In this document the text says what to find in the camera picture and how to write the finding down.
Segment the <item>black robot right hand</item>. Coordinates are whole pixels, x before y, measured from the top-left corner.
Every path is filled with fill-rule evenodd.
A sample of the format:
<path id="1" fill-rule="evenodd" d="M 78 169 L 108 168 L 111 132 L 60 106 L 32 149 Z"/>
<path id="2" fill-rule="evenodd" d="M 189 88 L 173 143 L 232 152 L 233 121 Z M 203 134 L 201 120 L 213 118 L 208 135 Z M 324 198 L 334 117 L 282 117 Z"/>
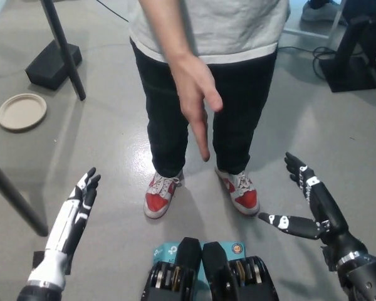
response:
<path id="1" fill-rule="evenodd" d="M 303 193 L 313 218 L 269 213 L 259 213 L 258 218 L 288 235 L 321 240 L 325 245 L 326 264 L 332 271 L 365 254 L 366 246 L 350 233 L 338 204 L 314 170 L 289 152 L 285 154 L 285 163 L 290 179 Z"/>

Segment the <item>person's bare right hand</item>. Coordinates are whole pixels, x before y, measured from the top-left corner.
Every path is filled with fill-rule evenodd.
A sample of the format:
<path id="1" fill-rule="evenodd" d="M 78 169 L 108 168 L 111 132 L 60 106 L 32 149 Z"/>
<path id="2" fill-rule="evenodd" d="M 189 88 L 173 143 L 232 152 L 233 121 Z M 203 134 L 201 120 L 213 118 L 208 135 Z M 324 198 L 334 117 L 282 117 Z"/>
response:
<path id="1" fill-rule="evenodd" d="M 180 109 L 187 119 L 202 160 L 210 159 L 207 138 L 207 102 L 214 112 L 222 110 L 222 98 L 209 67 L 191 53 L 169 57 L 169 66 L 180 100 Z"/>

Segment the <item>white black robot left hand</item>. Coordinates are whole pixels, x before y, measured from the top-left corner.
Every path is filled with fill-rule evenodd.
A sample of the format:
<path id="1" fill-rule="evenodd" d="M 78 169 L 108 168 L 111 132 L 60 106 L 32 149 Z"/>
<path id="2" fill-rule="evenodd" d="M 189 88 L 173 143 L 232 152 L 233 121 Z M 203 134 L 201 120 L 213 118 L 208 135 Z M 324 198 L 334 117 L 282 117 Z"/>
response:
<path id="1" fill-rule="evenodd" d="M 62 204 L 49 234 L 43 261 L 31 272 L 28 285 L 59 292 L 64 290 L 65 277 L 70 273 L 75 251 L 97 196 L 101 175 L 96 171 L 93 167 L 85 173 Z"/>

